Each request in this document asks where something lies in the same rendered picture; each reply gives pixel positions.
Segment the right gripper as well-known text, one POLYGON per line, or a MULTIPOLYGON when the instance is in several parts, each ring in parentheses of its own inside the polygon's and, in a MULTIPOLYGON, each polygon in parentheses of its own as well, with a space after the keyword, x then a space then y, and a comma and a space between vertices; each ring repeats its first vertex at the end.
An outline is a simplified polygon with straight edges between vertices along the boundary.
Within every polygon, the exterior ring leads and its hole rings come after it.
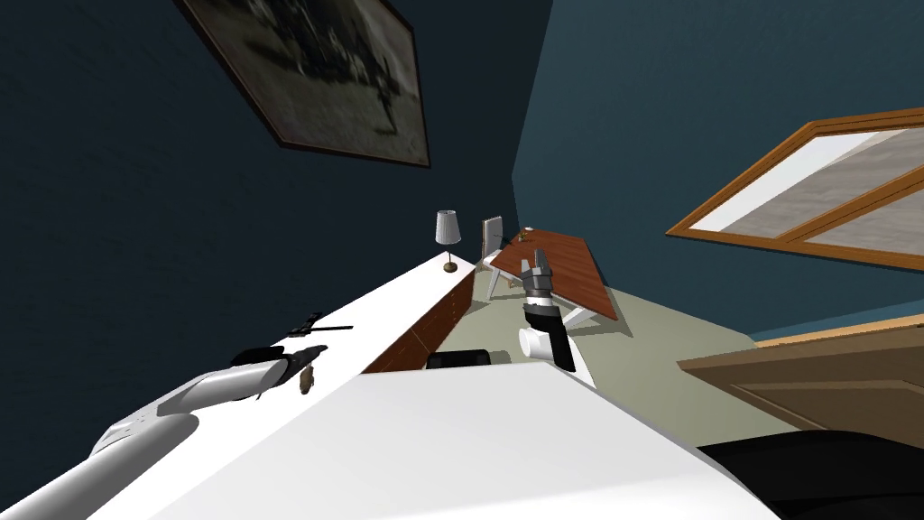
POLYGON ((541 248, 534 251, 535 267, 531 268, 530 261, 521 261, 521 280, 527 292, 551 293, 554 291, 549 263, 545 252, 541 248))

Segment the brown table with white legs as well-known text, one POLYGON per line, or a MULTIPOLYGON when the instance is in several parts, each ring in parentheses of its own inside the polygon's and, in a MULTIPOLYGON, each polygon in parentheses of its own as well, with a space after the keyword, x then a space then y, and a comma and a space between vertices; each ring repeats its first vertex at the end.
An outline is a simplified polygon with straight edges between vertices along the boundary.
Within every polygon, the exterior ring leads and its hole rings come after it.
POLYGON ((522 272, 523 259, 535 265, 534 251, 537 249, 544 252, 550 264, 552 293, 574 306, 563 319, 566 328, 571 329, 594 315, 618 319, 594 257, 580 237, 541 229, 527 231, 523 241, 513 239, 490 265, 517 277, 522 272))

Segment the grey table lamp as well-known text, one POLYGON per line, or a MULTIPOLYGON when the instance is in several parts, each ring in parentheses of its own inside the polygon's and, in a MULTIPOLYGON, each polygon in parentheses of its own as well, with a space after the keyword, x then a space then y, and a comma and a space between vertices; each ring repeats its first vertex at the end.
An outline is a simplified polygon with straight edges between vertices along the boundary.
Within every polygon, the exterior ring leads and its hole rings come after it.
POLYGON ((447 262, 442 266, 442 269, 448 273, 454 273, 457 270, 457 264, 452 259, 450 248, 458 244, 460 239, 456 211, 439 210, 436 216, 435 242, 444 247, 447 252, 447 262))

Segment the white chair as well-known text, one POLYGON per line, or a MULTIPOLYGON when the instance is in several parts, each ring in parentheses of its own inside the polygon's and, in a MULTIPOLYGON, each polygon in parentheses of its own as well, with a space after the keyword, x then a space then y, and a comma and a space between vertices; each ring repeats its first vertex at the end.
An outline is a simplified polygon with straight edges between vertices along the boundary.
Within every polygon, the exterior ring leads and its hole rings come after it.
POLYGON ((490 281, 485 295, 488 300, 491 299, 494 288, 500 278, 504 278, 509 287, 512 287, 513 282, 516 280, 512 274, 506 273, 503 270, 498 270, 493 265, 493 261, 500 255, 504 245, 508 243, 508 240, 504 238, 503 232, 503 219, 500 216, 488 218, 483 221, 482 260, 479 262, 479 267, 491 272, 490 281))

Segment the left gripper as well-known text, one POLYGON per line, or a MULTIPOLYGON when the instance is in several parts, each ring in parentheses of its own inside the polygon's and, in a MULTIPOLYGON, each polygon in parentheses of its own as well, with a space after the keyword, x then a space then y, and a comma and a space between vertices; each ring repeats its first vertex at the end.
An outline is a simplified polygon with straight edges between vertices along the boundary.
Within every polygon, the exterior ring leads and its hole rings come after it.
POLYGON ((282 374, 280 381, 286 382, 292 377, 298 375, 299 372, 310 365, 321 354, 321 352, 327 348, 327 345, 316 345, 304 348, 297 352, 292 352, 291 354, 285 354, 284 358, 287 362, 287 367, 285 372, 282 374))

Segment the brown wooden door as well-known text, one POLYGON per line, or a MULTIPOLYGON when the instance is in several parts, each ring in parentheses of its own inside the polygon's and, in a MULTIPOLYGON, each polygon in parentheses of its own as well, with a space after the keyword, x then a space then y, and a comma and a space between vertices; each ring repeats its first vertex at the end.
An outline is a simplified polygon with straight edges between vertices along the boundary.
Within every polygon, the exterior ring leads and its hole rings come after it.
POLYGON ((679 368, 795 428, 924 449, 924 314, 760 341, 679 368))

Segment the dark framed wall picture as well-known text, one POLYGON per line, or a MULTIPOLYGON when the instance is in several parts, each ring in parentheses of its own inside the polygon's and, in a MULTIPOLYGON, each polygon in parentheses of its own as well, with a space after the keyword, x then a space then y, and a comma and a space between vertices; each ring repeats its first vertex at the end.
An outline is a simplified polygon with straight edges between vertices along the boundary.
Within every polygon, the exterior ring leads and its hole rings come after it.
POLYGON ((412 26, 390 0, 172 0, 282 147, 428 168, 412 26))

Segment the wooden framed window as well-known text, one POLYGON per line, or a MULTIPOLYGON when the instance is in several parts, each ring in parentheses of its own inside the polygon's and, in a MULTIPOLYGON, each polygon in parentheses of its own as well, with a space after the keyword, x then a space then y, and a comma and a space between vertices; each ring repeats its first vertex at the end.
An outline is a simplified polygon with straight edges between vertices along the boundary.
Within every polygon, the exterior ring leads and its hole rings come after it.
POLYGON ((924 107, 810 122, 670 233, 924 271, 924 107))

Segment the flat black object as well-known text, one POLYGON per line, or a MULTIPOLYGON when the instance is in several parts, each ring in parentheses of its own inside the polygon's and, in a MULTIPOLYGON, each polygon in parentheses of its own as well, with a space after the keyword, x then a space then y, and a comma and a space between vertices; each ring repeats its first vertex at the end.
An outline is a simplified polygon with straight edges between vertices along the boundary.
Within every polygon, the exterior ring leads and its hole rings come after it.
POLYGON ((316 331, 332 330, 351 330, 352 325, 346 326, 317 326, 316 322, 322 317, 322 312, 312 312, 309 317, 298 327, 287 334, 287 338, 306 337, 316 331))

